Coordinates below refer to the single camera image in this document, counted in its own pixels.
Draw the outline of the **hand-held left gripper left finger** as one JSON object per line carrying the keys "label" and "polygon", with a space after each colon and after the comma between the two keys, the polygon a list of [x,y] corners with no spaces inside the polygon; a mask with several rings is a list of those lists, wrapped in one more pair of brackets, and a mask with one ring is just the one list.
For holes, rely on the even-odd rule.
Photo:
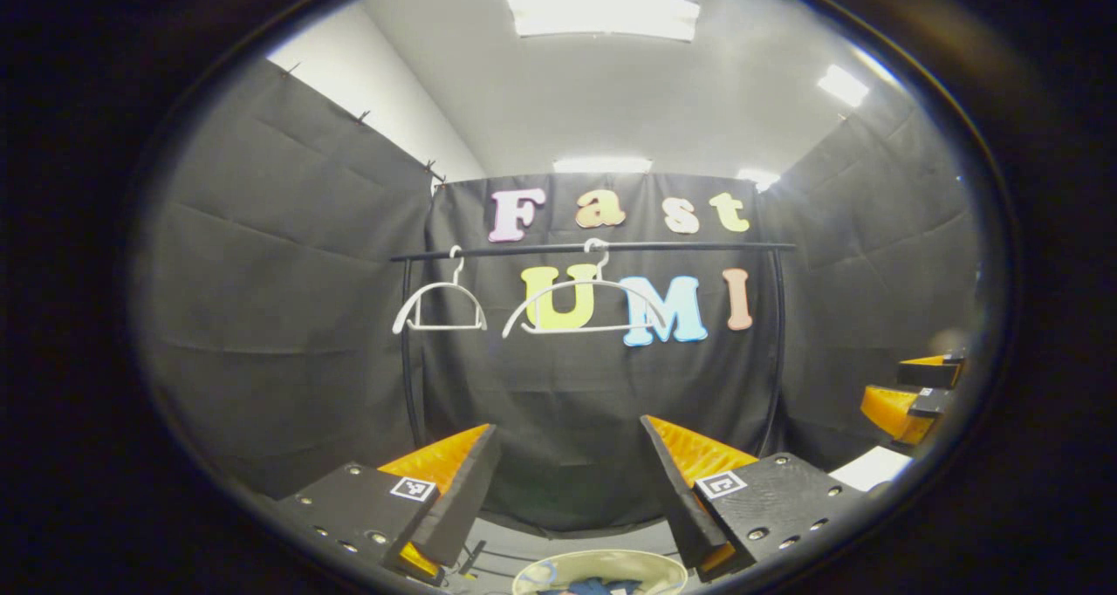
{"label": "hand-held left gripper left finger", "polygon": [[439,585],[462,555],[502,455],[483,424],[379,467],[349,462],[275,506],[359,566]]}

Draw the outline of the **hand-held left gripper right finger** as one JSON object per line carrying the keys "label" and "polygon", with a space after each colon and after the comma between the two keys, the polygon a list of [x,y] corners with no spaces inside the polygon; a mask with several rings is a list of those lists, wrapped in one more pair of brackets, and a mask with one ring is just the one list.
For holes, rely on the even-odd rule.
{"label": "hand-held left gripper right finger", "polygon": [[798,455],[747,455],[651,415],[640,425],[648,487],[682,566],[703,583],[815,540],[867,500]]}

